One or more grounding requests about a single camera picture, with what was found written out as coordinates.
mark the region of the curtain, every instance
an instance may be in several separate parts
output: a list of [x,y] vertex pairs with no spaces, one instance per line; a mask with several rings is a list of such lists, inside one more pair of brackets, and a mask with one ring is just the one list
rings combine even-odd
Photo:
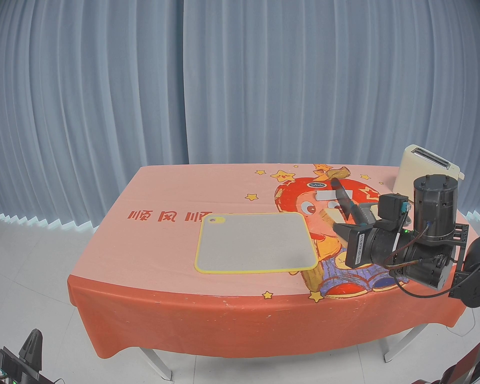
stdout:
[[188,163],[179,1],[0,2],[0,213],[98,225]]
[[398,166],[418,144],[479,209],[479,5],[185,1],[190,162]]
[[139,167],[459,165],[480,210],[474,0],[0,0],[0,213],[96,226]]

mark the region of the cable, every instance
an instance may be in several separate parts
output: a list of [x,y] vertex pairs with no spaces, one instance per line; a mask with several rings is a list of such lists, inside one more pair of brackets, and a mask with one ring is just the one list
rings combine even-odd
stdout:
[[403,229],[403,225],[405,224],[405,221],[407,220],[408,213],[410,212],[410,208],[411,208],[411,205],[408,204],[407,205],[407,210],[403,214],[402,221],[400,222],[400,225],[398,226],[398,231],[397,231],[396,236],[395,236],[395,241],[393,243],[392,252],[395,252],[395,250],[396,250],[396,246],[398,245],[398,239],[400,238],[400,231]]
[[385,260],[384,260],[384,264],[386,265],[386,262],[387,260],[391,259],[392,257],[394,257],[397,253],[399,253],[400,251],[403,251],[404,249],[408,248],[410,245],[412,245],[413,243],[415,243],[419,238],[421,238],[425,232],[427,232],[428,228],[430,227],[430,222],[427,223],[427,226],[425,227],[425,229],[423,230],[423,232],[421,234],[419,234],[417,237],[415,237],[412,241],[410,241],[409,243],[405,244],[403,247],[393,251]]
[[7,372],[0,369],[0,380],[1,380],[0,383],[4,383],[3,380],[8,379],[8,378],[9,378],[9,376],[8,376]]
[[413,297],[416,297],[418,299],[430,299],[432,297],[437,297],[437,296],[441,296],[441,295],[444,295],[445,293],[449,293],[451,291],[453,291],[455,288],[457,288],[458,286],[460,286],[461,284],[465,283],[468,279],[470,279],[476,272],[480,271],[480,264],[477,268],[475,268],[475,270],[470,274],[468,275],[465,280],[463,280],[461,283],[458,283],[458,284],[455,284],[453,287],[451,287],[450,289],[447,289],[443,292],[439,292],[439,293],[435,293],[434,295],[426,295],[426,296],[422,296],[422,295],[417,295],[416,293],[412,293],[412,292],[408,292],[405,288],[403,288],[400,283],[398,282],[397,278],[396,278],[396,274],[394,273],[393,274],[393,278],[397,284],[397,286],[402,290],[404,291],[407,295],[410,295],[410,296],[413,296]]
[[476,325],[476,321],[475,321],[475,314],[473,313],[473,308],[470,308],[470,309],[472,310],[472,316],[473,316],[473,327],[471,327],[471,328],[470,328],[470,330],[469,330],[467,333],[465,333],[464,335],[459,335],[458,333],[451,331],[451,330],[450,330],[450,329],[449,329],[447,326],[445,326],[445,328],[448,330],[448,332],[451,332],[451,333],[453,333],[454,335],[457,335],[457,336],[463,337],[463,336],[466,336],[466,335],[468,335],[468,334],[469,334],[469,333],[470,333],[470,332],[473,330],[473,328],[475,328],[475,325]]
[[420,260],[412,260],[412,261],[407,261],[405,263],[400,263],[400,264],[384,265],[384,268],[391,271],[393,269],[399,269],[403,267],[408,267],[409,265],[418,264],[419,262]]

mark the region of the white tiled floor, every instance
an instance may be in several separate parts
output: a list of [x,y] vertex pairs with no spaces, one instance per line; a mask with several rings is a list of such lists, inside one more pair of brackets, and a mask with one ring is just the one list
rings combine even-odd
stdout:
[[[0,347],[18,352],[30,331],[44,336],[43,371],[66,384],[165,383],[141,357],[138,348],[111,359],[94,352],[78,311],[68,300],[67,277],[93,229],[65,229],[41,223],[0,220]],[[409,384],[440,379],[480,342],[480,311],[467,309],[450,332],[430,324],[393,361],[383,354],[404,333],[355,347],[307,356],[223,359],[158,351],[174,371],[176,384],[349,383]]]

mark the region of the table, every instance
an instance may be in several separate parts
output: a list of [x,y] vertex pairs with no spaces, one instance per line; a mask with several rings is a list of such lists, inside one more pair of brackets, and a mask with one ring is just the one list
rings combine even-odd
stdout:
[[[319,215],[335,207],[332,177],[342,179],[357,203],[375,203],[391,191],[397,171],[325,164],[143,167],[69,276],[71,303],[101,358],[128,347],[147,355],[151,349],[226,358],[309,354],[422,324],[453,327],[465,309],[460,300],[416,299],[378,266],[347,268],[342,245]],[[319,256],[315,269],[247,275],[195,270],[205,215],[279,211],[304,215]],[[460,213],[457,221],[466,223]],[[476,238],[470,231],[469,243]],[[404,283],[415,293],[432,292]]]

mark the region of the table leg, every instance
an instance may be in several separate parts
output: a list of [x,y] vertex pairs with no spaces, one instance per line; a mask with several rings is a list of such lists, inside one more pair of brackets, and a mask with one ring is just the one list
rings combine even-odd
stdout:
[[417,325],[415,328],[412,328],[403,339],[396,343],[387,353],[384,355],[384,360],[386,363],[391,361],[396,355],[403,351],[408,344],[427,326],[427,324]]
[[140,347],[140,350],[143,352],[142,356],[150,364],[150,366],[157,372],[162,379],[172,381],[173,373],[165,363],[158,357],[153,349],[147,349]]

